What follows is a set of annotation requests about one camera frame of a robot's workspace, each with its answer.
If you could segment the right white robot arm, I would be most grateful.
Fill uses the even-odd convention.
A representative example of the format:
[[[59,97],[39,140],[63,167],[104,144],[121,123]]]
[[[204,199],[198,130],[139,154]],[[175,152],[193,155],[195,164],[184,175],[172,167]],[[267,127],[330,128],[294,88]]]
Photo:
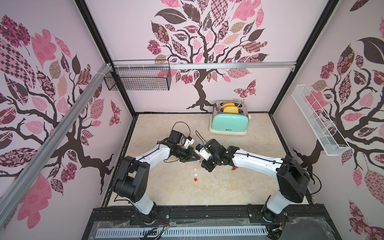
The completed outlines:
[[[279,188],[269,196],[261,210],[263,219],[272,223],[291,203],[300,204],[305,198],[310,176],[295,158],[266,157],[239,147],[225,148],[215,139],[197,145],[195,152],[203,159],[201,166],[212,172],[216,166],[246,168],[277,180]]]

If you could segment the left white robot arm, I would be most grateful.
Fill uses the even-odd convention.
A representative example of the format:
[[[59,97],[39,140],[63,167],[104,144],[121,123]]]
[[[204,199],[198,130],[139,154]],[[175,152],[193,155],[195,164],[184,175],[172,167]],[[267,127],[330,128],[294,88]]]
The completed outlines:
[[[147,153],[135,158],[123,158],[113,180],[112,191],[130,201],[140,214],[152,215],[156,205],[146,194],[150,170],[172,156],[182,163],[198,161],[200,157],[192,147],[194,142],[192,137],[172,130],[169,137],[157,142]]]

